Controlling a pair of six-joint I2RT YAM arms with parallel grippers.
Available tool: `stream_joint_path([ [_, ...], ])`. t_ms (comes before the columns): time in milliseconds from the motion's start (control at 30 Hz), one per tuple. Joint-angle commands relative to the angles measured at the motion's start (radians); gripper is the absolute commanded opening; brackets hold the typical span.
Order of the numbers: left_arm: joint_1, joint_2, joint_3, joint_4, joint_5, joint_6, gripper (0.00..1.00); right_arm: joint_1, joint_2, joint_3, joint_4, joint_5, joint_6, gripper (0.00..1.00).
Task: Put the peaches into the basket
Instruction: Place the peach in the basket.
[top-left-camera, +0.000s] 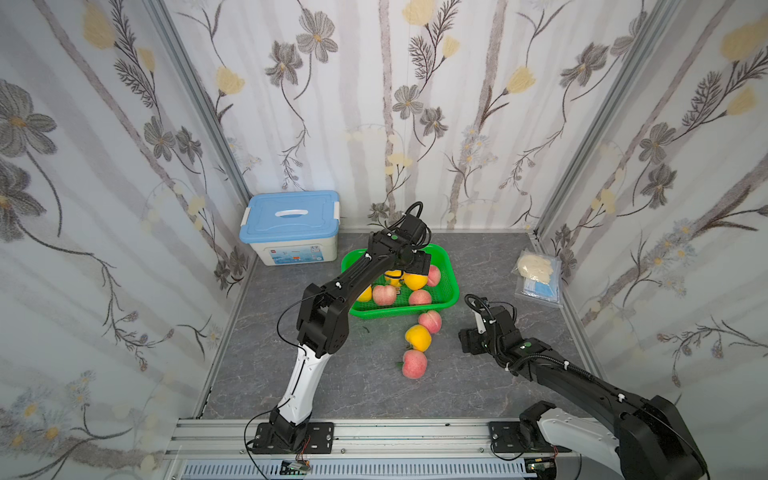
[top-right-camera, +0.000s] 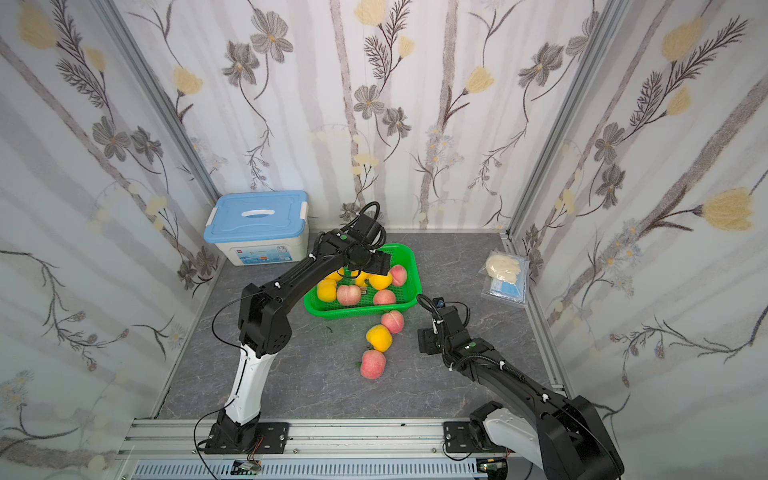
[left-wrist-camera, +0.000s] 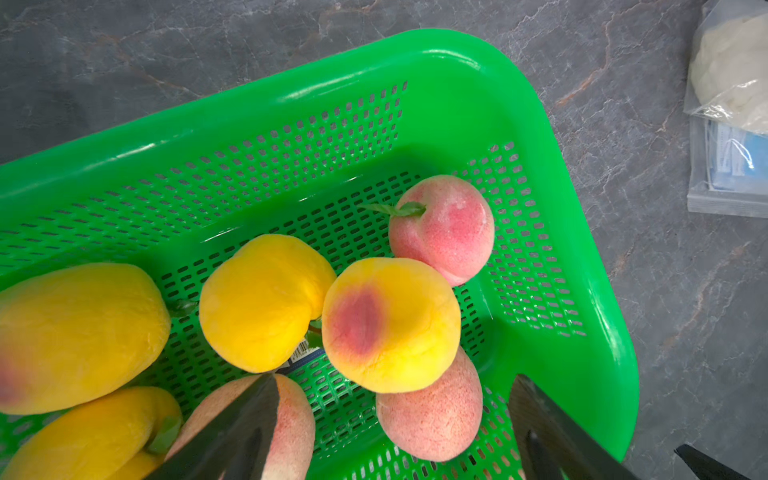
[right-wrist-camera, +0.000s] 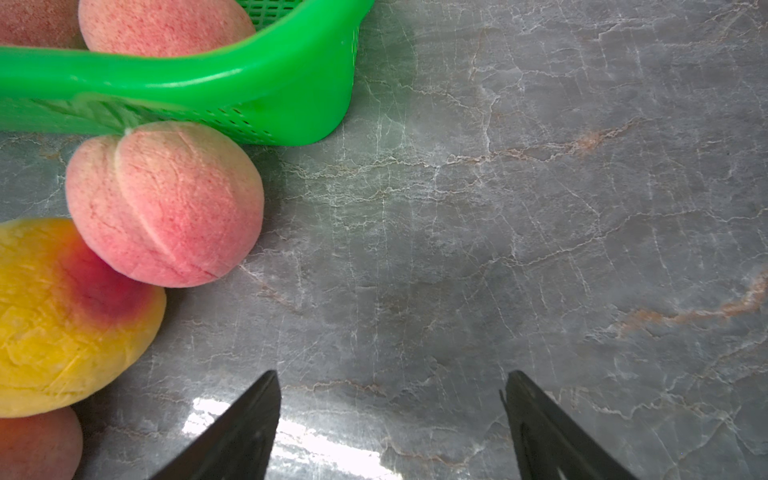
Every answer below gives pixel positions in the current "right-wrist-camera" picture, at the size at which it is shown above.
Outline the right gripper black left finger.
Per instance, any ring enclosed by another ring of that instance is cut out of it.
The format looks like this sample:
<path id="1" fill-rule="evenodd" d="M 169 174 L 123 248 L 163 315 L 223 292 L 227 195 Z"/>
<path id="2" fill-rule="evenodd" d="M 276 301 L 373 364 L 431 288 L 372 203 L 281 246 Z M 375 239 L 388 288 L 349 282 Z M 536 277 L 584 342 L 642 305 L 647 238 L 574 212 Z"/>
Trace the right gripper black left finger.
<path id="1" fill-rule="evenodd" d="M 268 370 L 151 479 L 264 479 L 280 413 L 278 375 Z"/>

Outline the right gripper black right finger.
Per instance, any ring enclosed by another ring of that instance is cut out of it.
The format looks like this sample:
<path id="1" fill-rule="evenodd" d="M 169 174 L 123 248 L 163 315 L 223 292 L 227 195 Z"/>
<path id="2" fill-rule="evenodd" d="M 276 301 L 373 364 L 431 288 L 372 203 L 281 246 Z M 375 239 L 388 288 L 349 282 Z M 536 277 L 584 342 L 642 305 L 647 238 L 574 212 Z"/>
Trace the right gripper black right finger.
<path id="1" fill-rule="evenodd" d="M 522 479 L 636 480 L 524 372 L 500 396 Z"/>

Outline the pink peach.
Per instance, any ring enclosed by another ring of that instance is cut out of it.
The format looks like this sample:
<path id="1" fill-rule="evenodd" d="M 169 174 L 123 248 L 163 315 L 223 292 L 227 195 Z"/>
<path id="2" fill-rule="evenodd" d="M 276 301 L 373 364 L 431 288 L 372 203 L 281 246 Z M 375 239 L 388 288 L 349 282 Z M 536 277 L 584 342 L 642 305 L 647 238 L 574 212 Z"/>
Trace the pink peach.
<path id="1" fill-rule="evenodd" d="M 156 122 L 91 138 L 66 170 L 69 213 L 87 245 L 118 272 L 171 288 L 232 271 L 255 246 L 261 176 L 225 134 Z"/>
<path id="2" fill-rule="evenodd" d="M 1 479 L 70 480 L 82 452 L 83 431 L 71 407 L 1 420 Z"/>
<path id="3" fill-rule="evenodd" d="M 1 45 L 80 49 L 77 0 L 1 0 Z"/>
<path id="4" fill-rule="evenodd" d="M 78 21 L 89 50 L 179 57 L 222 48 L 255 34 L 235 1 L 81 1 Z"/>

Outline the yellow peach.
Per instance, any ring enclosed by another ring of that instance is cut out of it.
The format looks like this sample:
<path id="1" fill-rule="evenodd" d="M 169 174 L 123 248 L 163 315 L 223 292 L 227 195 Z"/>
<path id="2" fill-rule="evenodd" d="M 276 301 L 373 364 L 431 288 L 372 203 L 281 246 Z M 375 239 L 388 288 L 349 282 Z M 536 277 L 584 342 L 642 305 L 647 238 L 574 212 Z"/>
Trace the yellow peach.
<path id="1" fill-rule="evenodd" d="M 1 225 L 1 415 L 70 406 L 102 389 L 152 343 L 163 288 L 115 271 L 67 218 Z"/>

